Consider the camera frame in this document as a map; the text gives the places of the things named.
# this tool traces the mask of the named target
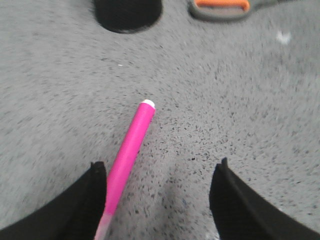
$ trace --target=black cylinder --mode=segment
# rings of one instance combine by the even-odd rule
[[[161,0],[94,0],[94,6],[105,29],[123,34],[150,27],[162,13]]]

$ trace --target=gray speckled carpet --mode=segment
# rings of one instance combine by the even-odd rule
[[[107,169],[145,98],[157,112],[111,240],[213,240],[216,163],[320,232],[320,1],[234,23],[164,0],[152,28],[117,34],[90,0],[0,2],[0,228],[90,166]],[[277,33],[290,33],[288,44]]]

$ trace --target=pink marker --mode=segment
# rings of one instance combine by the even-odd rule
[[[107,176],[104,212],[96,230],[94,240],[106,239],[109,224],[115,214],[121,194],[126,186],[130,171],[135,163],[140,146],[155,111],[155,104],[150,100],[141,102],[136,110],[110,173]]]

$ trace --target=scissors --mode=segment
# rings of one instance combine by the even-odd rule
[[[264,5],[287,0],[192,0],[190,13],[204,21],[234,21],[247,17]]]

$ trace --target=scissor handle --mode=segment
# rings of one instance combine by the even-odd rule
[[[189,5],[190,13],[205,21],[239,20],[249,15],[251,10],[249,0],[192,0]]]

